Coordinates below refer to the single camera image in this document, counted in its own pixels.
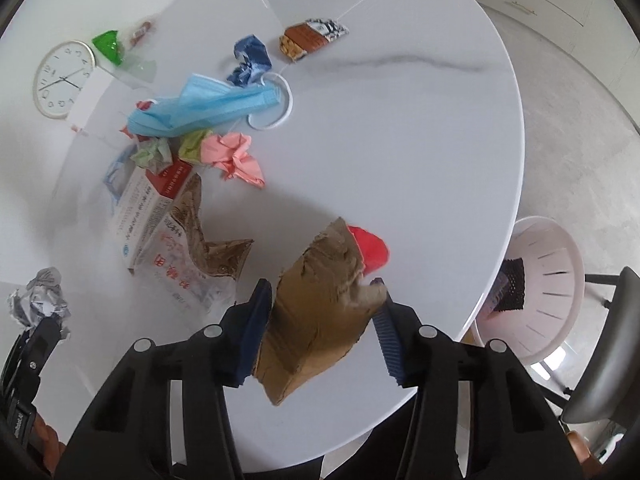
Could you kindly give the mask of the brown clear snack bag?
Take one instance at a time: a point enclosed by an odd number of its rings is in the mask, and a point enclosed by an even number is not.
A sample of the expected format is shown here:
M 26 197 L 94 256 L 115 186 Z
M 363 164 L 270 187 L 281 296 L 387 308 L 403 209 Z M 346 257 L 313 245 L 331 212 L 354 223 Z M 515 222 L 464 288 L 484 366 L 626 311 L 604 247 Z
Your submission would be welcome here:
M 200 220 L 202 179 L 192 174 L 136 260 L 184 308 L 232 306 L 254 240 L 206 240 Z

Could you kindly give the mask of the green plastic wrapper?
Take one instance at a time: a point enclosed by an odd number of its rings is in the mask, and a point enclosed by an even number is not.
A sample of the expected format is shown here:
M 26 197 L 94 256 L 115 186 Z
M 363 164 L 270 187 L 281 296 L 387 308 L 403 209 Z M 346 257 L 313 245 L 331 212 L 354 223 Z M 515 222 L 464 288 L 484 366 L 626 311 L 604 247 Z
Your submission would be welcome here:
M 92 38 L 93 47 L 115 66 L 121 66 L 124 60 L 125 48 L 118 38 L 118 31 L 115 29 L 102 32 Z

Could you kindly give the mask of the brown chocolate wrapper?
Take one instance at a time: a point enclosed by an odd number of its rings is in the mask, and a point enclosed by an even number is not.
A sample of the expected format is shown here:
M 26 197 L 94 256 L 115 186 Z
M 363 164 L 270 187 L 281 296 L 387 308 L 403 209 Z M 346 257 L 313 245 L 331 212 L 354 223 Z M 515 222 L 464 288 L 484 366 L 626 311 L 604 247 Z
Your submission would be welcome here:
M 279 48 L 291 62 L 297 62 L 348 34 L 349 29 L 337 20 L 310 18 L 285 29 Z

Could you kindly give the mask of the white red medicine box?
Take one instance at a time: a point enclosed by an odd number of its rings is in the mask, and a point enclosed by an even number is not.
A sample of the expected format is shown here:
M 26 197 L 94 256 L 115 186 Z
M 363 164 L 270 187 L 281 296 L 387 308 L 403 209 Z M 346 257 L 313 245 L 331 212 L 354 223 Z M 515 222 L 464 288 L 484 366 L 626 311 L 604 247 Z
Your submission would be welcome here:
M 144 246 L 180 194 L 192 170 L 188 162 L 180 159 L 159 174 L 134 168 L 108 225 L 129 272 L 134 272 Z

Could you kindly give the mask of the red snack wrapper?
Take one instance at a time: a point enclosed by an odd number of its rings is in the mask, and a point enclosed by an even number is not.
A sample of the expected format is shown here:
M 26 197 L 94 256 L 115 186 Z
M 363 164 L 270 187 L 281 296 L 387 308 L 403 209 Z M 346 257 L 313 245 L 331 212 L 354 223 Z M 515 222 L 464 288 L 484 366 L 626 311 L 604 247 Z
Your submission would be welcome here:
M 347 248 L 354 260 L 357 278 L 378 272 L 390 260 L 390 250 L 384 240 L 360 226 L 347 227 Z

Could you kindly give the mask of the pink paper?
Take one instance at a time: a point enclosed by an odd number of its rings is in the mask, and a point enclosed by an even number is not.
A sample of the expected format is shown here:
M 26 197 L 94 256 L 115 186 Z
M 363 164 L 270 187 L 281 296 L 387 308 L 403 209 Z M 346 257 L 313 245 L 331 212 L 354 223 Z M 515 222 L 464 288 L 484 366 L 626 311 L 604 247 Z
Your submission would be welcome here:
M 243 133 L 211 134 L 201 143 L 201 162 L 221 170 L 226 180 L 241 179 L 256 188 L 264 188 L 262 168 L 250 154 L 251 145 L 252 137 Z

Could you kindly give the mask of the blue surgical face mask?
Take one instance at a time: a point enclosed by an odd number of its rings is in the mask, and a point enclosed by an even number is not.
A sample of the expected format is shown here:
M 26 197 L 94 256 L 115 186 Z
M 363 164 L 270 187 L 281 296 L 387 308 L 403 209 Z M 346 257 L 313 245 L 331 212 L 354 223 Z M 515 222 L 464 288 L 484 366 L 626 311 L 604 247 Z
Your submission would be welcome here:
M 192 75 L 178 96 L 147 99 L 148 110 L 130 113 L 126 126 L 134 136 L 173 139 L 201 129 L 211 129 L 244 118 L 255 130 L 264 131 L 288 120 L 294 105 L 290 85 L 277 73 L 262 75 L 256 84 L 232 86 L 217 79 Z M 283 113 L 268 125 L 256 126 L 257 113 L 282 107 Z

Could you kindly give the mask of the red white small wrapper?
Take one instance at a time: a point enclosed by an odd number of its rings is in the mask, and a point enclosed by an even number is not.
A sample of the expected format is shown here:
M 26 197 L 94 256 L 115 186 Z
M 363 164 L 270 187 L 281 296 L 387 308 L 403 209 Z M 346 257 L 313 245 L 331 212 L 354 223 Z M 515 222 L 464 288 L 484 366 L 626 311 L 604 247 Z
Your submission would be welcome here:
M 144 20 L 139 24 L 132 26 L 127 35 L 128 47 L 134 48 L 154 30 L 154 25 L 155 21 L 149 18 L 148 20 Z

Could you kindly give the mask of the brown cardboard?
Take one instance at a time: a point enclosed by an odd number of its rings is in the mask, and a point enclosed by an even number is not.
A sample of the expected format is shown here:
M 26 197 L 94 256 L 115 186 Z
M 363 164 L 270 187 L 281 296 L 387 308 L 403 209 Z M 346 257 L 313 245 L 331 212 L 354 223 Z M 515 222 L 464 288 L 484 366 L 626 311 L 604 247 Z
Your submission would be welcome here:
M 356 277 L 348 226 L 334 220 L 280 276 L 253 370 L 275 406 L 347 356 L 386 300 Z

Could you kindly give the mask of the grey foil paper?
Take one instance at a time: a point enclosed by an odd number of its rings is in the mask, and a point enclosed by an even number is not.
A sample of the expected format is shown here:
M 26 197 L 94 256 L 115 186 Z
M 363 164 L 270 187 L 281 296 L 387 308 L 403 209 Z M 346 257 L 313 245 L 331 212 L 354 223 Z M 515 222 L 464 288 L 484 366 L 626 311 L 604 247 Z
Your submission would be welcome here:
M 62 291 L 62 276 L 54 266 L 41 269 L 23 288 L 15 289 L 8 298 L 9 314 L 23 330 L 32 333 L 45 318 L 58 324 L 61 339 L 70 336 L 66 321 L 70 309 Z

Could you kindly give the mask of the blue white snack wrapper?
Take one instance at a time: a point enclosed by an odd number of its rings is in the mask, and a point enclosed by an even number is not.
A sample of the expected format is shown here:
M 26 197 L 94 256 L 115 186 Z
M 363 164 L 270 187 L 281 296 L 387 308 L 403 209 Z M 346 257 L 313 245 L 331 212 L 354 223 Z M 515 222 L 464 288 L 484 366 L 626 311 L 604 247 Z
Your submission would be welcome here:
M 128 184 L 128 181 L 136 168 L 136 164 L 131 156 L 136 151 L 134 144 L 127 146 L 111 165 L 103 178 L 103 184 L 110 193 L 114 203 L 118 203 L 122 197 L 122 193 Z

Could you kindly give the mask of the dark blue wrapper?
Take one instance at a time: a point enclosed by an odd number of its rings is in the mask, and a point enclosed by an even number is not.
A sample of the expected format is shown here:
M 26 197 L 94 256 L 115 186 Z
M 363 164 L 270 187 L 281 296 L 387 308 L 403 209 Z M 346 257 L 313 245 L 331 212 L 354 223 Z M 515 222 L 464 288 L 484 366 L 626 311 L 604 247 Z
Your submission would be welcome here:
M 232 70 L 227 81 L 237 87 L 256 84 L 260 77 L 270 72 L 272 63 L 265 44 L 255 35 L 240 39 L 233 48 L 238 66 Z

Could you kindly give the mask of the grey office chair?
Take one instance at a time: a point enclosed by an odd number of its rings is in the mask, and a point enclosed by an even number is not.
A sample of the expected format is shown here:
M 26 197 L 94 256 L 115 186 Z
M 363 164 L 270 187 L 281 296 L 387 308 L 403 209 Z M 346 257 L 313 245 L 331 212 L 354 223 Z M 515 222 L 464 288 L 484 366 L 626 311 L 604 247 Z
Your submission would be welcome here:
M 610 285 L 602 333 L 576 388 L 563 408 L 562 421 L 585 424 L 607 419 L 625 429 L 639 418 L 639 275 L 587 274 L 585 281 Z

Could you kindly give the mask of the white round wall clock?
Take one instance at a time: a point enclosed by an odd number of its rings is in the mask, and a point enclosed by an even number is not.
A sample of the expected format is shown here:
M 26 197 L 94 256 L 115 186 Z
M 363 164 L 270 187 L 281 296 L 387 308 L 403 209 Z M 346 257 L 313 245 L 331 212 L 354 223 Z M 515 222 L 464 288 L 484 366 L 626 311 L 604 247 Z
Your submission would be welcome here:
M 96 56 L 83 41 L 68 40 L 53 47 L 42 59 L 32 83 L 38 112 L 64 119 L 96 68 Z

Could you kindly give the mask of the yellow crumpled paper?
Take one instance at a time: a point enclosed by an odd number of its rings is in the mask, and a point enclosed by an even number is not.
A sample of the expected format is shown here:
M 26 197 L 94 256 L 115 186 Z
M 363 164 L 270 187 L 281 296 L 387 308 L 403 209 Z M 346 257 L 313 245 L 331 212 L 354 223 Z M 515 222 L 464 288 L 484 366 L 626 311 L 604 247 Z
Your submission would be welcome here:
M 212 129 L 201 129 L 182 136 L 178 148 L 178 157 L 191 165 L 199 165 L 201 163 L 202 143 L 212 134 Z

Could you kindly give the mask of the green paper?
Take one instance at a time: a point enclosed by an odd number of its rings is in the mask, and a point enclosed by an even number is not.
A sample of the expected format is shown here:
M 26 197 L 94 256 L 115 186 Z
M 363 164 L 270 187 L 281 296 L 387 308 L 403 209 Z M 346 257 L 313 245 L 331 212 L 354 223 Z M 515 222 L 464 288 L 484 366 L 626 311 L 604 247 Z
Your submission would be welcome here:
M 168 140 L 151 138 L 140 142 L 130 159 L 140 168 L 159 174 L 172 164 L 172 153 Z

